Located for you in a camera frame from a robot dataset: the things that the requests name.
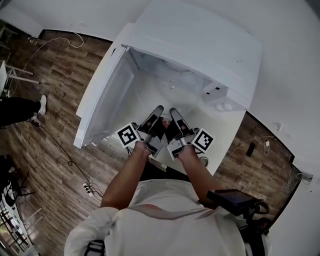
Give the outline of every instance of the wooden floor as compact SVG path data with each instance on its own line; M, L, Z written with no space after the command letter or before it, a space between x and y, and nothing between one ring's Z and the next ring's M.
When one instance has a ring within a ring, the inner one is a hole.
M10 46L14 53L13 66L23 68L30 56L45 41L64 37L74 45L81 40L77 35L47 31L37 45L31 45L25 36L18 36ZM46 44L30 61L28 70L40 85L20 82L14 96L37 101L41 94L47 96L47 113L40 117L44 126L67 151L79 167L104 191L123 162L127 153L112 140L102 141L94 147L83 149L73 146L80 119L76 110L83 93L110 44L88 37L85 44L76 49L66 40L54 40ZM229 151L242 141L268 133L257 122L246 116ZM29 230L30 238L42 255L63 255L69 232L99 205L88 197L82 184L85 179L55 142L41 128L28 122L14 124L0 130L1 140L8 144L10 154L22 172L30 173L27 187L35 195L23 198L18 207L27 217L42 207L44 218ZM290 154L276 141L270 140L269 156L263 153L262 139L252 157L245 156L250 143L239 148L232 157L226 158L215 177L226 188L241 189L264 199L271 206L273 218L286 200L284 190L286 175L283 168Z
M264 217L273 220L289 196L285 184L292 154L279 141L269 137L266 139L270 142L270 151L265 155L264 136L271 135L254 118L246 114L226 157L244 141L249 141L222 161L214 177L226 189L238 189L262 199L270 207L269 214ZM250 143L255 144L255 149L249 157L246 153Z

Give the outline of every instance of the black cable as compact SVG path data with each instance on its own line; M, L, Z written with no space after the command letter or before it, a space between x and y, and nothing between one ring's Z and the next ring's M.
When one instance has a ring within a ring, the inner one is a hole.
M199 150L199 152L197 152L197 150L199 150L199 149L194 148L194 151L195 151L195 153L196 153L197 155L199 155L199 154L203 154L203 152L202 152L202 151L200 151L200 150Z
M88 182L87 188L93 189L93 190L94 190L94 193L97 193L97 194L99 195L99 197L101 197L101 198L103 197L103 196L101 195L101 190L99 189L98 185L95 184L95 183L93 183L93 182L90 182L88 176L80 169L80 167L79 167L74 161L72 161L71 156L65 151L65 149L64 149L62 146L60 146L59 142L56 141L56 139L51 135L50 132L48 132L43 126L41 126L38 122L36 122L36 121L34 121L34 120L33 120L33 121L26 121L26 122L31 123L31 124L34 125L35 127L40 127L40 128L42 128L43 130L45 130L46 133L50 135L51 139L60 147L60 149L61 149L61 150L66 154L66 156L69 158L70 161L68 161L68 165L69 165L69 166L75 165L75 166L79 169L79 171L82 173L82 175L85 177L85 179L86 179L87 182ZM91 186L91 184L95 184L100 192L98 192L98 190L97 190L95 187Z
M128 147L126 147L125 149L126 149L126 152L128 153L128 157L129 157L132 152L130 151L130 149Z

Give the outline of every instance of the screen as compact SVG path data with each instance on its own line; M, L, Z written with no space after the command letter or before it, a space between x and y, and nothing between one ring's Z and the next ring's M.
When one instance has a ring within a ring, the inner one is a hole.
M254 199L252 196L242 193L241 191L229 191L223 193L216 191L215 193L234 204L239 204Z

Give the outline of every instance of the person's leg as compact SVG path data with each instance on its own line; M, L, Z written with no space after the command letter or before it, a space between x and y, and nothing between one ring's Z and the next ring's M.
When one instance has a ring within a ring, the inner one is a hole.
M0 127L26 121L41 109L41 103L11 97L0 99Z

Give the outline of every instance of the white shirt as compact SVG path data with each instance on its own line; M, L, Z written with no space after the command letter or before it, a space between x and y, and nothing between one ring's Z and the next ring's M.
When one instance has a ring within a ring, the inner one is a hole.
M74 228L64 255L83 256L90 241L104 240L107 256L245 256L237 225L198 200L189 182L140 182L128 208L99 208Z

